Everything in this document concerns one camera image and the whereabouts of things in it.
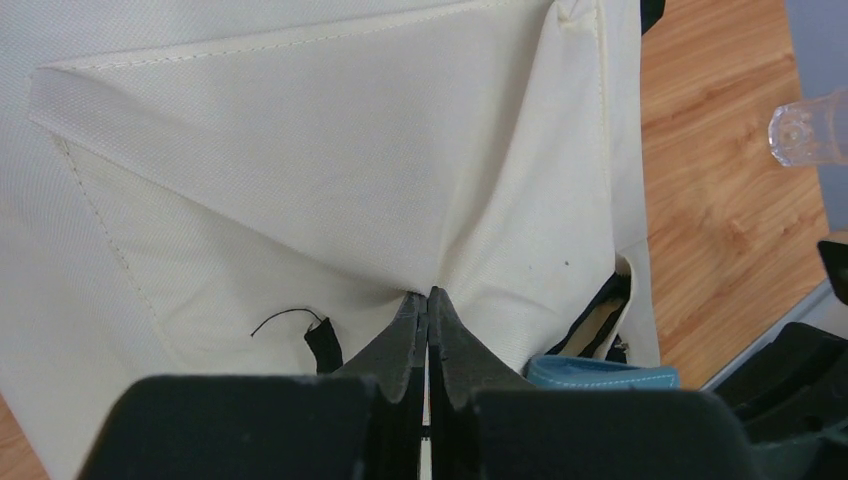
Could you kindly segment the cream canvas backpack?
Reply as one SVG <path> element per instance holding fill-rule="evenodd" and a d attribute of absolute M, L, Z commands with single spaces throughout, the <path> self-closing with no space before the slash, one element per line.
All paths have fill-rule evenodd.
<path fill-rule="evenodd" d="M 5 1 L 1 392 L 70 479 L 158 373 L 304 374 L 440 286 L 518 370 L 615 271 L 660 362 L 636 1 Z"/>

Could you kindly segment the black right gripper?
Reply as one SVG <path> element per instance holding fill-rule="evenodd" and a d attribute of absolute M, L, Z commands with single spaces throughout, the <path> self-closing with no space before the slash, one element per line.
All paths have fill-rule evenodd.
<path fill-rule="evenodd" d="M 791 321 L 714 388 L 766 479 L 847 476 L 847 337 Z"/>

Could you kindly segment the small blue wallet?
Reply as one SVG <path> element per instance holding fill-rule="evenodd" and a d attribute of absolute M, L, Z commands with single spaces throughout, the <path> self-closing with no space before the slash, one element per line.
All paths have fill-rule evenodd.
<path fill-rule="evenodd" d="M 526 380 L 544 389 L 631 390 L 679 389 L 680 377 L 673 367 L 636 367 L 582 357 L 542 355 L 526 368 Z"/>

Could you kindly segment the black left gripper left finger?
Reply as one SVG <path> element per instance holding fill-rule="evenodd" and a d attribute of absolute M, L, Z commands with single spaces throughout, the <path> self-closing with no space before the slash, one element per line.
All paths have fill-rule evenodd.
<path fill-rule="evenodd" d="M 427 300 L 330 374 L 160 375 L 115 402 L 83 479 L 416 479 Z"/>

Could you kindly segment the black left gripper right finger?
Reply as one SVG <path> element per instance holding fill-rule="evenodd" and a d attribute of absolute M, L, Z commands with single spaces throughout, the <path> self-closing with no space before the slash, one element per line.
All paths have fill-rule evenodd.
<path fill-rule="evenodd" d="M 717 397 L 677 390 L 545 390 L 427 301 L 436 479 L 755 479 L 744 432 Z"/>

